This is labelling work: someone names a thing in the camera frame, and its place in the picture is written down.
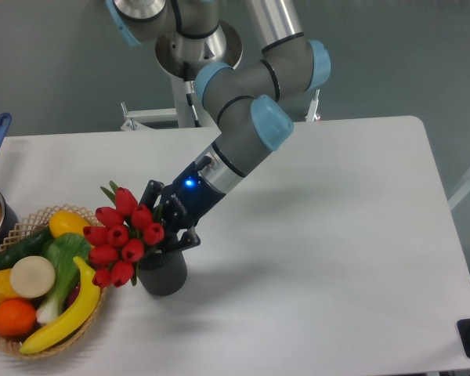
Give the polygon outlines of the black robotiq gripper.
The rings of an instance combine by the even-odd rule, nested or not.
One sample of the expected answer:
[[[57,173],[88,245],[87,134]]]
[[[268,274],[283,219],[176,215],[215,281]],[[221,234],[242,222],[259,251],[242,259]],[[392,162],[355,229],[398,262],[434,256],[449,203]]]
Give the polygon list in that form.
[[[201,244],[196,226],[224,197],[191,162],[171,184],[149,180],[139,203],[149,210],[161,206],[164,238],[154,246],[153,253],[168,254],[185,251]]]

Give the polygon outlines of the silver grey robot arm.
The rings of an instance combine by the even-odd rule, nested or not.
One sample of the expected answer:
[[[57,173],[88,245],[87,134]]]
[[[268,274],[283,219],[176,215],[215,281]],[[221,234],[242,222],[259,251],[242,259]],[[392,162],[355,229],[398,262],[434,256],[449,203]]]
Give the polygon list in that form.
[[[199,219],[217,205],[293,132],[279,102],[310,92],[330,76],[323,44],[308,40],[291,1],[249,1],[246,6],[262,59],[240,69],[237,32],[219,18],[216,1],[109,1],[127,43],[156,43],[162,69],[184,85],[219,127],[219,136],[169,185],[150,181],[142,196],[164,227],[163,253],[199,244]]]

